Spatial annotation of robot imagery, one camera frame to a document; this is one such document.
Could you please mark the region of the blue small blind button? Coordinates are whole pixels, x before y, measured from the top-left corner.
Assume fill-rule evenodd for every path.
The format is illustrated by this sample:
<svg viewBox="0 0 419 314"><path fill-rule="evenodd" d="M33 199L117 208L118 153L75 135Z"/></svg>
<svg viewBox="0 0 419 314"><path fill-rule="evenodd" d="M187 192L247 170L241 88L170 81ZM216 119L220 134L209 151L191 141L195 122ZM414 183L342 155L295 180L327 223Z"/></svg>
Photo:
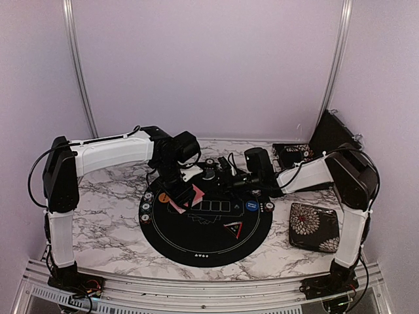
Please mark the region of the blue small blind button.
<svg viewBox="0 0 419 314"><path fill-rule="evenodd" d="M247 201L245 207L252 213L259 212L260 210L259 203L257 201Z"/></svg>

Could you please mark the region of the red chip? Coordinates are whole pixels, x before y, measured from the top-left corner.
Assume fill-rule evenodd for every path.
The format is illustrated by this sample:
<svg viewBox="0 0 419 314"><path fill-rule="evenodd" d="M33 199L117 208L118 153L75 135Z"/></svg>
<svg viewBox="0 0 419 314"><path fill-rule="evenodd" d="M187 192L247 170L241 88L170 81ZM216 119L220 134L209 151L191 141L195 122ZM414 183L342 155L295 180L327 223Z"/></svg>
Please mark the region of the red chip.
<svg viewBox="0 0 419 314"><path fill-rule="evenodd" d="M264 211L266 212L273 212L273 210L275 209L275 205L272 202L267 202L264 205Z"/></svg>
<svg viewBox="0 0 419 314"><path fill-rule="evenodd" d="M212 158L207 158L207 159L205 160L205 164L206 164L206 166L208 166L208 167L213 167L214 163L215 163L215 161L214 161Z"/></svg>
<svg viewBox="0 0 419 314"><path fill-rule="evenodd" d="M149 224L151 222L151 216L148 214L143 214L139 217L141 224Z"/></svg>

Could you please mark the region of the orange big blind button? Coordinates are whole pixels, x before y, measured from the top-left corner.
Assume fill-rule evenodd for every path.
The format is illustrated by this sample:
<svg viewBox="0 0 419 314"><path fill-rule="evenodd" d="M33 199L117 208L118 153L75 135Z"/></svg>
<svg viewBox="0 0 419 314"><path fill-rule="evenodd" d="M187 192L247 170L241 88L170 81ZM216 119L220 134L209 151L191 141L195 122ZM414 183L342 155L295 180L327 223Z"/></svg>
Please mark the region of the orange big blind button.
<svg viewBox="0 0 419 314"><path fill-rule="evenodd" d="M161 203L168 203L169 201L170 201L170 198L167 196L167 194L166 193L161 193L159 196L158 196L158 200L161 202Z"/></svg>

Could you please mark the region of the black dealer button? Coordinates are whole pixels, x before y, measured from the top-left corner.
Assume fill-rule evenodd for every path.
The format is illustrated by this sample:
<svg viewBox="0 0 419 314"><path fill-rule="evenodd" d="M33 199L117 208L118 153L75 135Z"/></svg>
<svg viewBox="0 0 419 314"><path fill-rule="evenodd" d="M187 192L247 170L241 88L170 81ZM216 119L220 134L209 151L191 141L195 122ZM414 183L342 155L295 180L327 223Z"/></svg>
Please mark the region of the black dealer button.
<svg viewBox="0 0 419 314"><path fill-rule="evenodd" d="M215 178L215 171L213 169L206 168L202 176L202 179L205 181L210 181L214 178Z"/></svg>

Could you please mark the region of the grey chip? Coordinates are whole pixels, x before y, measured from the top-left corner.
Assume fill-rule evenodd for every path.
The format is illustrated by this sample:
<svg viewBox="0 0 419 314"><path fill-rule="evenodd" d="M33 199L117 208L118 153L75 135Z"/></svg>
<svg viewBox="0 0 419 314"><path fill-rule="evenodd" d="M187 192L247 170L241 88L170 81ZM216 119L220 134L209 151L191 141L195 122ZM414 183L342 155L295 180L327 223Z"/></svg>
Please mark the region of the grey chip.
<svg viewBox="0 0 419 314"><path fill-rule="evenodd" d="M152 192L146 192L143 195L144 202L152 203L154 200L154 194Z"/></svg>

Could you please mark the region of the red playing card deck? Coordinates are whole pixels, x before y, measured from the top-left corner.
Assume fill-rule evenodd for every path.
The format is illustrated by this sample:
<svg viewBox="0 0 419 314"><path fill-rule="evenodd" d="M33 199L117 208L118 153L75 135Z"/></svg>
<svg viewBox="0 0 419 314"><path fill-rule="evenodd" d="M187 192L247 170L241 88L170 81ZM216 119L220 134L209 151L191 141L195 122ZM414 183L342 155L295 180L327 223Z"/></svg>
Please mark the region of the red playing card deck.
<svg viewBox="0 0 419 314"><path fill-rule="evenodd" d="M205 192L192 184L191 189L189 189L183 199L181 199L181 203L170 200L170 205L176 212L183 214L192 209L195 205L198 205L203 200L204 196Z"/></svg>

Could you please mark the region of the red triangle all-in marker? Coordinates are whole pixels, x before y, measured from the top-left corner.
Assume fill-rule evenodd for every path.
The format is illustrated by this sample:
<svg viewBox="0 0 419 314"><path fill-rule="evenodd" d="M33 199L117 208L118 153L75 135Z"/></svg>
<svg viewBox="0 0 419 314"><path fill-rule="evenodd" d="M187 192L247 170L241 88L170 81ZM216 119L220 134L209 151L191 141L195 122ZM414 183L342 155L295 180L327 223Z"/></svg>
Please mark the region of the red triangle all-in marker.
<svg viewBox="0 0 419 314"><path fill-rule="evenodd" d="M223 225L236 239L240 238L243 222L230 222Z"/></svg>

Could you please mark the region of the green chip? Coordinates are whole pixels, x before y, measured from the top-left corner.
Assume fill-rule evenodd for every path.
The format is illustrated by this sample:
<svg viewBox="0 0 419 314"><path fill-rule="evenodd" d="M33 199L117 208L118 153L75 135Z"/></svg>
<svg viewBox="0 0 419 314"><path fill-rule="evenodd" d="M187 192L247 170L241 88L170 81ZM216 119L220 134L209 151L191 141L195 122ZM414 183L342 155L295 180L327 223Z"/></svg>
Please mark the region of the green chip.
<svg viewBox="0 0 419 314"><path fill-rule="evenodd" d="M152 210L151 204L150 203L142 203L139 206L139 210L142 214L150 213L151 210Z"/></svg>

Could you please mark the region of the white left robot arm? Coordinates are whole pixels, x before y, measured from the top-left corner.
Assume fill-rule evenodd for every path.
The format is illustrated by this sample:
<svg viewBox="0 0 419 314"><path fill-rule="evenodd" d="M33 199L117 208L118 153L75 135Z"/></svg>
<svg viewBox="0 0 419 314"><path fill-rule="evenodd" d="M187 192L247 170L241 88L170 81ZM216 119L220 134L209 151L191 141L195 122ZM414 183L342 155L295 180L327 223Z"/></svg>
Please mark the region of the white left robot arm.
<svg viewBox="0 0 419 314"><path fill-rule="evenodd" d="M46 153L43 190L50 254L58 282L69 291L80 289L83 283L73 247L73 215L93 174L124 164L147 163L158 173L161 189L186 211L197 195L191 179L201 172L190 159L200 156L193 134L184 131L172 137L157 126L136 126L129 133L85 141L55 138Z"/></svg>

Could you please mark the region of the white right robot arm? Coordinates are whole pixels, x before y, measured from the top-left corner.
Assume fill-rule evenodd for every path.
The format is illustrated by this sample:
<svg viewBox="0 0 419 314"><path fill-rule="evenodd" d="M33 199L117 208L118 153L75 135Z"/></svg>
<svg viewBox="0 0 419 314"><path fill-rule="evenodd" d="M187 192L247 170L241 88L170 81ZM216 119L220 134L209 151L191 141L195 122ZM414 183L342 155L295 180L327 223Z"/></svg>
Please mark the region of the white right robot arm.
<svg viewBox="0 0 419 314"><path fill-rule="evenodd" d="M344 214L340 243L333 263L337 269L325 277L324 287L338 293L350 282L350 269L357 264L359 250L367 235L371 207L380 190L380 175L369 155L341 146L309 162L299 162L291 169L273 173L271 181L264 171L221 175L216 185L223 190L262 190L292 194L320 184L331 183Z"/></svg>

